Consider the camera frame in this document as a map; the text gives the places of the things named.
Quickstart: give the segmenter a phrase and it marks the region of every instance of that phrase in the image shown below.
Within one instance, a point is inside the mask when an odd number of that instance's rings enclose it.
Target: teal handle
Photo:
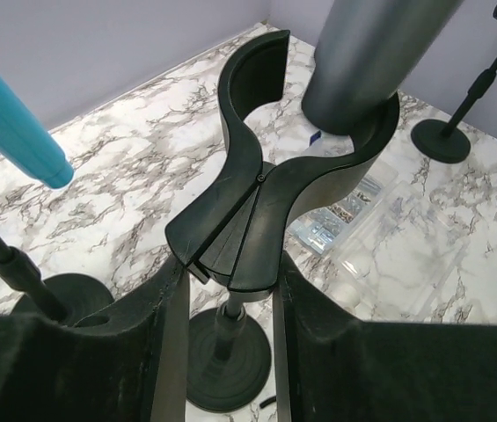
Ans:
[[[31,178],[52,188],[74,170],[61,147],[0,77],[0,152]]]

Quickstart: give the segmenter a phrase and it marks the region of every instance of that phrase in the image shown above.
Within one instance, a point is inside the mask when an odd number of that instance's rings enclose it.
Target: gray cylinder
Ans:
[[[335,135],[395,93],[463,0],[334,0],[303,113]]]

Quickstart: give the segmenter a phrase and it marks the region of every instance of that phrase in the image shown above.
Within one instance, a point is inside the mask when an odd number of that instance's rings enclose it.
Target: stand base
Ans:
[[[262,391],[272,351],[266,333],[247,316],[230,357],[217,359],[216,312],[208,309],[190,320],[187,399],[203,410],[225,413],[246,406]]]
[[[442,137],[440,133],[446,124],[441,120],[421,121],[411,133],[413,143],[421,153],[436,161],[447,164],[461,163],[469,156],[471,143],[457,128],[453,129],[451,136]]]
[[[84,274],[59,274],[43,282],[66,308],[68,315],[60,324],[68,327],[113,303],[107,287]],[[43,315],[27,295],[23,295],[11,311],[12,314],[20,312]]]

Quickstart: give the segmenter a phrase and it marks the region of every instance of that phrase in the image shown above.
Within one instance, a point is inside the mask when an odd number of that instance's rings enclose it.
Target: black cable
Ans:
[[[259,407],[260,409],[264,409],[265,407],[268,407],[270,404],[274,404],[275,402],[277,402],[277,396],[269,397],[262,403],[260,403]]]

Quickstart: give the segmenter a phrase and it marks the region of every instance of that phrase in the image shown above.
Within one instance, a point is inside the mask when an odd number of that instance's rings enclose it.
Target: plastic container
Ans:
[[[304,156],[343,156],[354,152],[347,136],[323,135],[303,152]],[[291,223],[288,232],[305,248],[323,256],[334,239],[367,213],[385,189],[394,185],[398,172],[380,159],[360,184],[343,200],[330,207],[314,209]]]
[[[465,246],[446,215],[400,183],[334,240],[327,293],[360,319],[424,321]]]

